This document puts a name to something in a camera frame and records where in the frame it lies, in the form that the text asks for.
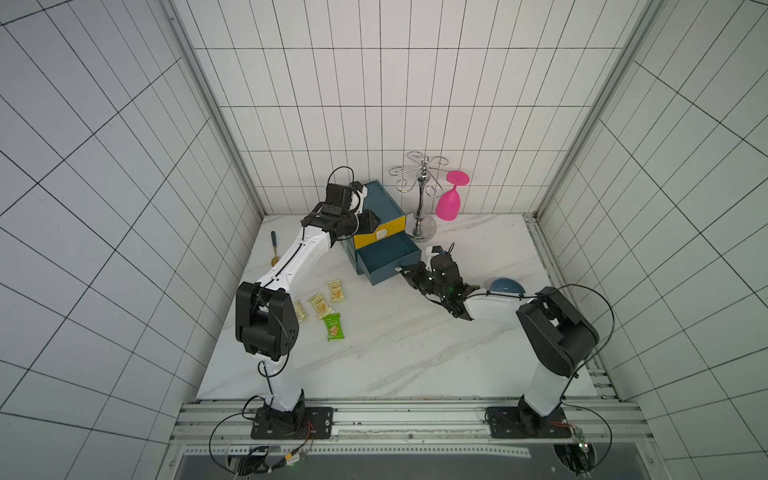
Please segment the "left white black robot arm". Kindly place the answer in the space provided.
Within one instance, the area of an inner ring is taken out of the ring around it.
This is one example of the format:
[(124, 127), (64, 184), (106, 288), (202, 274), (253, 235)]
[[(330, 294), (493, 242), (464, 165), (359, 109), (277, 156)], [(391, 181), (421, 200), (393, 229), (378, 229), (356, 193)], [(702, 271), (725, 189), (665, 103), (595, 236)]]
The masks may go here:
[(242, 282), (235, 295), (235, 338), (257, 359), (257, 371), (267, 382), (269, 397), (255, 415), (260, 438), (268, 433), (298, 436), (308, 429), (304, 391), (291, 379), (290, 352), (299, 335), (292, 290), (339, 240), (376, 231), (381, 220), (374, 212), (351, 213), (317, 205), (301, 221), (287, 253), (257, 281)]

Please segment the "yellow top drawer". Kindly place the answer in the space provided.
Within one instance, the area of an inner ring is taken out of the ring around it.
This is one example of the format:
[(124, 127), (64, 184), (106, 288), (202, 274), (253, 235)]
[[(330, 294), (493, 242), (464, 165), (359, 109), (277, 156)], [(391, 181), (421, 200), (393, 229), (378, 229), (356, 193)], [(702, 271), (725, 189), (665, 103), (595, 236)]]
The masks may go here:
[(360, 250), (372, 245), (380, 240), (389, 238), (405, 230), (406, 218), (401, 215), (395, 219), (384, 222), (377, 227), (373, 233), (355, 235), (353, 238), (354, 248)]

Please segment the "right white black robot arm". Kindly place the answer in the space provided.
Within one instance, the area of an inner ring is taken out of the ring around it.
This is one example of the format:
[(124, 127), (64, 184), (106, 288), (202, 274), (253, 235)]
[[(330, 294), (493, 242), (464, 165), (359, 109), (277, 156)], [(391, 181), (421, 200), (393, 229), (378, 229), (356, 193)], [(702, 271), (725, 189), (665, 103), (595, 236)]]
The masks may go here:
[(484, 419), (496, 439), (565, 439), (562, 400), (578, 370), (588, 362), (600, 337), (584, 315), (557, 288), (546, 286), (527, 294), (485, 289), (466, 283), (447, 251), (437, 250), (427, 262), (400, 266), (408, 285), (453, 317), (519, 324), (538, 364), (532, 380), (514, 407), (488, 407)]

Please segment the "yellow cookie packet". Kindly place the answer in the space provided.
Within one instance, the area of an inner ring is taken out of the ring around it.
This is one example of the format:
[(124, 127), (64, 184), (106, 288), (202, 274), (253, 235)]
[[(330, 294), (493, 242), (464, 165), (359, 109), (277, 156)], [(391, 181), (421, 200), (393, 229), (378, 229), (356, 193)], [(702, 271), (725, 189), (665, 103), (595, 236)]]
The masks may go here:
[(343, 302), (346, 300), (346, 296), (343, 290), (343, 283), (341, 280), (332, 280), (326, 283), (329, 289), (330, 300), (333, 303)]
[(299, 322), (303, 322), (308, 318), (308, 313), (300, 300), (294, 302), (294, 309)]
[(325, 299), (324, 295), (321, 292), (314, 294), (309, 299), (309, 303), (312, 306), (313, 310), (315, 311), (319, 319), (323, 319), (324, 317), (335, 313), (335, 311), (333, 310), (333, 308), (331, 307), (331, 305)]

